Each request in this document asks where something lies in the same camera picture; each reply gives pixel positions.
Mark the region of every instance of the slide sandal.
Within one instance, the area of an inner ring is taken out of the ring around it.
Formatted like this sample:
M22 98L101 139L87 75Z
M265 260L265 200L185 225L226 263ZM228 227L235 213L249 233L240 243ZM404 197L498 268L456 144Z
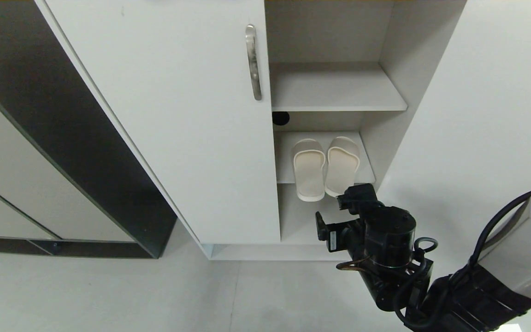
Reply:
M348 187L354 185L356 171L360 167L360 149L347 137L336 137L327 151L327 177L325 192L330 196L343 195Z
M302 139L292 148L296 194L305 202L320 201L325 197L323 166L325 153L314 139Z

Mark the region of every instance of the white wall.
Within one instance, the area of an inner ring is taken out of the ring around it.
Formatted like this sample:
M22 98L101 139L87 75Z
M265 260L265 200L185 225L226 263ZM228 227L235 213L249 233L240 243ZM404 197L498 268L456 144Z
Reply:
M461 267L487 221L531 190L531 1L469 0L379 197Z

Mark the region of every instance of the cabinet door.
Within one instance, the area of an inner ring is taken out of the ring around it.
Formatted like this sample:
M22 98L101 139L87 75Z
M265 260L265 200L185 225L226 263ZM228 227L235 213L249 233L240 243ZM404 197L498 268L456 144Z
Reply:
M39 6L201 242L280 241L263 0ZM257 29L261 101L248 24Z

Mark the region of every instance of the floor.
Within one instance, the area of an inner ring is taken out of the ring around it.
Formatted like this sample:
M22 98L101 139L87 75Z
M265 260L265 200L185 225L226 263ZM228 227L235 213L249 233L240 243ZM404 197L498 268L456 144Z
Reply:
M531 311L518 321L531 332ZM506 326L506 332L518 332ZM177 224L158 261L0 254L0 332L408 331L328 262L210 262Z

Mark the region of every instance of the metal handle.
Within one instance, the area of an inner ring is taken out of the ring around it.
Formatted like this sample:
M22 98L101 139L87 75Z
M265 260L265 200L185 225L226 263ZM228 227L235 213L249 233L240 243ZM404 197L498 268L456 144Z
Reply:
M260 71L257 68L257 53L255 52L255 27L250 24L245 28L245 42L247 43L247 58L249 59L249 75L251 76L251 86L253 87L253 97L261 100Z

